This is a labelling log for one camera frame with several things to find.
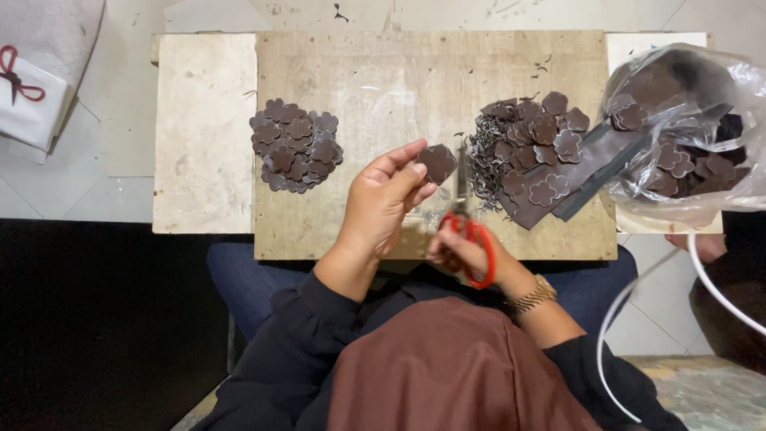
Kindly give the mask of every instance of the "watch strap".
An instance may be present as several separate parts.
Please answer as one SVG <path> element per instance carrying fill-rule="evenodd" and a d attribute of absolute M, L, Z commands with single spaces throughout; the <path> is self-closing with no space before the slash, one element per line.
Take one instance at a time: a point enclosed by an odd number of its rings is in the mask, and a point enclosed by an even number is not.
<path fill-rule="evenodd" d="M 535 281 L 537 281 L 537 288 L 534 291 L 515 301 L 509 301 L 509 304 L 513 306 L 513 314 L 526 313 L 548 299 L 556 300 L 558 294 L 542 275 L 535 275 Z"/>

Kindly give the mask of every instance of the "red bow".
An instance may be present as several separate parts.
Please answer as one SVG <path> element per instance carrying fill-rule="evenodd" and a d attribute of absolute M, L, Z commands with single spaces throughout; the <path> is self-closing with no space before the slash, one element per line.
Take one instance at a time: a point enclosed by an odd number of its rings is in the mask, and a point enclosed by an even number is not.
<path fill-rule="evenodd" d="M 4 59 L 6 51 L 11 52 L 11 60 L 8 62 L 8 66 L 5 65 Z M 31 85 L 21 85 L 21 78 L 19 78 L 18 75 L 13 72 L 13 64 L 16 62 L 17 56 L 18 51 L 16 51 L 16 48 L 11 45 L 6 45 L 0 49 L 0 67 L 3 71 L 3 73 L 0 74 L 0 77 L 11 81 L 11 105 L 16 104 L 16 93 L 21 93 L 22 96 L 33 102 L 39 102 L 40 100 L 43 100 L 45 98 L 45 90 L 40 87 L 32 87 Z M 25 90 L 39 91 L 40 95 L 37 97 L 32 97 L 29 94 L 26 94 Z"/>

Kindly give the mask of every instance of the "scissor blade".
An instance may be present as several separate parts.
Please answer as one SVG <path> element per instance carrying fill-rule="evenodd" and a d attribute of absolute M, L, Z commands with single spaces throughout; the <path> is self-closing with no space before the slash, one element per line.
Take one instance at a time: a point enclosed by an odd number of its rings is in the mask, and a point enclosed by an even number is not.
<path fill-rule="evenodd" d="M 453 211 L 458 214 L 465 214 L 468 208 L 466 202 L 468 197 L 468 158 L 466 156 L 465 143 L 457 150 L 457 178 L 455 181 L 455 193 L 457 196 L 453 203 Z"/>
<path fill-rule="evenodd" d="M 457 197 L 465 198 L 468 195 L 468 159 L 466 158 L 466 145 L 463 144 L 457 151 Z"/>

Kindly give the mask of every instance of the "woman's left hand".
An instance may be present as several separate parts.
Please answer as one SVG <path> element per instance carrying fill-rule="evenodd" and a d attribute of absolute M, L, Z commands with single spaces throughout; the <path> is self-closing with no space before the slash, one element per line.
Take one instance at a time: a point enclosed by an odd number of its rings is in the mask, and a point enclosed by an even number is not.
<path fill-rule="evenodd" d="M 367 295 L 378 264 L 399 243 L 404 215 L 436 192 L 415 163 L 428 145 L 419 139 L 373 160 L 351 183 L 336 243 L 317 262 L 316 277 L 354 301 Z"/>
<path fill-rule="evenodd" d="M 436 192 L 436 184 L 423 181 L 426 166 L 414 161 L 426 145 L 419 139 L 400 146 L 354 178 L 337 243 L 378 260 L 391 252 L 404 215 Z"/>

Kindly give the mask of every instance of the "white wire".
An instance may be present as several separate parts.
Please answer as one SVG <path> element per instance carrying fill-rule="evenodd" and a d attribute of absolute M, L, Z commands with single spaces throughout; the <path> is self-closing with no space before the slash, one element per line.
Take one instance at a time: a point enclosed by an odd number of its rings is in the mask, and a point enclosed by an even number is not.
<path fill-rule="evenodd" d="M 756 331 L 760 332 L 764 336 L 766 336 L 766 327 L 761 326 L 757 321 L 754 321 L 750 317 L 748 317 L 745 313 L 739 311 L 738 308 L 736 308 L 731 302 L 726 299 L 726 297 L 721 294 L 721 292 L 715 287 L 712 281 L 710 281 L 710 278 L 708 277 L 707 273 L 705 273 L 705 268 L 702 267 L 702 263 L 699 261 L 699 255 L 697 254 L 697 248 L 695 247 L 695 234 L 689 234 L 688 239 L 688 247 L 689 247 L 689 254 L 692 256 L 692 263 L 694 264 L 694 269 L 697 270 L 697 274 L 699 274 L 699 279 L 702 281 L 702 283 L 705 285 L 705 287 L 708 289 L 710 294 L 713 295 L 715 299 L 718 300 L 718 302 L 721 303 L 727 310 L 729 310 L 734 316 L 737 317 L 737 319 L 743 321 L 745 324 L 747 324 L 749 327 L 755 329 Z"/>
<path fill-rule="evenodd" d="M 693 233 L 689 234 L 687 238 L 687 246 L 689 249 L 689 255 L 692 256 L 692 263 L 694 264 L 694 269 L 697 271 L 697 274 L 699 275 L 699 279 L 702 281 L 702 284 L 705 285 L 705 287 L 708 289 L 710 294 L 712 294 L 713 297 L 718 302 L 720 302 L 721 305 L 724 306 L 724 308 L 726 308 L 734 316 L 736 316 L 737 319 L 743 321 L 749 327 L 755 329 L 756 331 L 766 336 L 766 327 L 761 326 L 758 322 L 748 317 L 745 313 L 739 311 L 738 308 L 736 308 L 731 302 L 729 302 L 728 299 L 726 299 L 726 297 L 723 294 L 721 294 L 721 292 L 715 287 L 713 282 L 710 281 L 710 278 L 705 272 L 705 268 L 702 266 L 702 263 L 699 260 L 699 254 L 697 253 L 697 248 L 696 248 L 695 234 Z M 623 413 L 625 413 L 628 417 L 630 417 L 636 423 L 641 423 L 641 419 L 639 419 L 636 415 L 629 412 L 628 409 L 623 407 L 623 405 L 620 404 L 619 401 L 617 401 L 617 398 L 614 397 L 614 394 L 612 394 L 612 391 L 609 389 L 609 385 L 607 385 L 607 380 L 604 378 L 604 365 L 601 362 L 603 360 L 603 354 L 604 354 L 604 335 L 607 333 L 607 328 L 609 327 L 609 323 L 612 322 L 612 319 L 614 318 L 614 313 L 617 312 L 617 307 L 620 306 L 620 303 L 623 301 L 623 299 L 625 299 L 625 297 L 628 296 L 633 291 L 633 289 L 635 289 L 636 286 L 638 286 L 638 284 L 643 279 L 645 279 L 646 276 L 654 272 L 655 269 L 657 269 L 661 264 L 665 263 L 668 259 L 672 258 L 673 255 L 675 255 L 678 251 L 680 251 L 680 248 L 676 248 L 672 252 L 668 253 L 664 258 L 661 258 L 659 262 L 649 267 L 649 269 L 647 269 L 646 272 L 644 272 L 641 276 L 633 280 L 625 289 L 623 289 L 622 292 L 620 292 L 620 294 L 617 296 L 617 298 L 614 299 L 614 301 L 612 302 L 612 305 L 609 307 L 609 311 L 607 311 L 607 315 L 604 318 L 604 321 L 601 322 L 601 329 L 598 331 L 598 340 L 597 340 L 597 346 L 596 346 L 596 365 L 598 368 L 598 376 L 601 378 L 601 382 L 604 385 L 604 389 L 607 390 L 607 393 L 609 394 L 609 397 L 612 399 L 612 401 L 614 401 L 614 404 L 617 405 L 617 407 L 619 407 Z"/>
<path fill-rule="evenodd" d="M 598 331 L 598 339 L 596 340 L 596 365 L 598 368 L 598 376 L 601 378 L 604 389 L 607 390 L 607 394 L 609 394 L 609 397 L 612 399 L 612 401 L 614 401 L 614 404 L 617 405 L 617 407 L 619 407 L 620 410 L 622 410 L 622 412 L 625 413 L 628 417 L 636 421 L 636 423 L 641 423 L 641 419 L 629 412 L 628 409 L 626 409 L 622 404 L 620 404 L 619 401 L 617 401 L 617 398 L 614 397 L 612 390 L 609 389 L 609 385 L 607 385 L 607 380 L 604 378 L 604 364 L 602 363 L 602 360 L 604 359 L 604 335 L 606 335 L 609 323 L 612 322 L 614 314 L 617 312 L 617 308 L 620 306 L 623 299 L 625 299 L 625 297 L 627 297 L 641 281 L 643 281 L 647 276 L 653 273 L 655 269 L 657 269 L 661 264 L 665 263 L 668 259 L 672 258 L 679 251 L 680 248 L 676 248 L 672 252 L 668 253 L 657 263 L 650 266 L 646 272 L 644 272 L 642 275 L 639 275 L 635 280 L 629 283 L 629 285 L 626 286 L 622 292 L 620 292 L 614 301 L 612 301 L 612 305 L 609 307 L 609 311 L 607 311 L 607 315 L 604 317 L 604 321 L 601 322 L 601 329 Z"/>

